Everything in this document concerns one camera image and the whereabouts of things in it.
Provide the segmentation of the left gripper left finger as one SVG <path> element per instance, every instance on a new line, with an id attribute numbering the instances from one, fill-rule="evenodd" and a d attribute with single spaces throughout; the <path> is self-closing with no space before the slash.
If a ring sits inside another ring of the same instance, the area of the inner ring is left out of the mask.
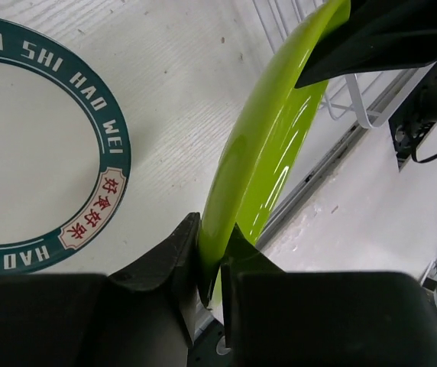
<path id="1" fill-rule="evenodd" d="M 0 366 L 185 366 L 199 224 L 114 274 L 0 276 Z"/>

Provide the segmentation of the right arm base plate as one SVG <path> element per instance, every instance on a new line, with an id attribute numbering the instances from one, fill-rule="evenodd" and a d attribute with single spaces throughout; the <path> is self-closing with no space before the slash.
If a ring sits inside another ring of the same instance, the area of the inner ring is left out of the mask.
<path id="1" fill-rule="evenodd" d="M 437 63 L 418 82 L 388 122 L 399 168 L 408 160 L 428 164 L 437 159 L 437 153 L 427 158 L 420 158 L 417 154 L 419 146 L 437 125 Z"/>

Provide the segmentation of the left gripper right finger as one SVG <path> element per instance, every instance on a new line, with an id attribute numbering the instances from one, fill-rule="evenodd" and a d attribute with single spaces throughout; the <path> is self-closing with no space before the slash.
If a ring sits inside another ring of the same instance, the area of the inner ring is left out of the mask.
<path id="1" fill-rule="evenodd" d="M 234 228 L 221 278 L 235 366 L 437 366 L 437 316 L 407 274 L 283 271 Z"/>

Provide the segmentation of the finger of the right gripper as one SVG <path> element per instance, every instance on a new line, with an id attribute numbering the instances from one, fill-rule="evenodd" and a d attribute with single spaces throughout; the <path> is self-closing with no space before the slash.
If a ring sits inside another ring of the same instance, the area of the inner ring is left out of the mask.
<path id="1" fill-rule="evenodd" d="M 353 1 L 348 20 L 314 46 L 296 87 L 353 73 L 437 62 L 437 1 Z"/>

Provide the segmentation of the white plate teal rim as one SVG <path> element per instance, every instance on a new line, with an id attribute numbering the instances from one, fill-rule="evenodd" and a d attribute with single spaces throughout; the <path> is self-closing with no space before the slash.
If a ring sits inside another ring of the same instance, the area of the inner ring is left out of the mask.
<path id="1" fill-rule="evenodd" d="M 0 19 L 0 274 L 82 266 L 131 173 L 127 123 L 79 56 Z"/>

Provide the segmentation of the lime green plate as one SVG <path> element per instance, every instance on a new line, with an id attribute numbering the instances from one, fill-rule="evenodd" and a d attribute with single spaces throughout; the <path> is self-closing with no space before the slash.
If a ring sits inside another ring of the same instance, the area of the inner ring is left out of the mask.
<path id="1" fill-rule="evenodd" d="M 199 296 L 208 306 L 233 229 L 255 244 L 284 188 L 328 81 L 296 88 L 317 44 L 350 18 L 327 1 L 286 38 L 261 74 L 223 149 L 202 214 Z"/>

